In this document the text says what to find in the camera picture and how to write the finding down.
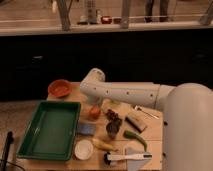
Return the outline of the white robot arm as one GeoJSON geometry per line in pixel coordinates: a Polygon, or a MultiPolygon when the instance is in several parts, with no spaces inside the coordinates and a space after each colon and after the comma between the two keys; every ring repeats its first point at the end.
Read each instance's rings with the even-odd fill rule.
{"type": "Polygon", "coordinates": [[[94,102],[108,98],[162,112],[163,171],[213,171],[212,89],[198,83],[107,82],[93,68],[80,91],[94,102]]]}

